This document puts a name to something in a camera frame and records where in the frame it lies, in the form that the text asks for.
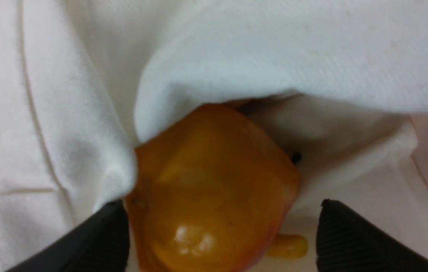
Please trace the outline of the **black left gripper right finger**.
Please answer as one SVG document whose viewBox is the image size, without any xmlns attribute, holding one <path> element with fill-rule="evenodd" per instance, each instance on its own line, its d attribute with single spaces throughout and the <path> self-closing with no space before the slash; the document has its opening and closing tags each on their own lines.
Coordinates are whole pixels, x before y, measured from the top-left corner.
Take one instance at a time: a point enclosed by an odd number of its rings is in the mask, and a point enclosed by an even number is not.
<svg viewBox="0 0 428 272">
<path fill-rule="evenodd" d="M 428 259 L 338 200 L 325 199 L 316 233 L 320 272 L 428 272 Z"/>
</svg>

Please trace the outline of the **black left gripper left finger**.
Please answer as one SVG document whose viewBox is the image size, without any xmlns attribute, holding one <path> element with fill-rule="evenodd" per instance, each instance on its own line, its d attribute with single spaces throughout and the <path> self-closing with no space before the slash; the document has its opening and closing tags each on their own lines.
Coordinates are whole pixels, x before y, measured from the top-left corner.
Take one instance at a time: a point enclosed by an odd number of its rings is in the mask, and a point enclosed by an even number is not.
<svg viewBox="0 0 428 272">
<path fill-rule="evenodd" d="M 98 212 L 11 272 L 124 272 L 130 251 L 127 212 L 122 200 Z"/>
</svg>

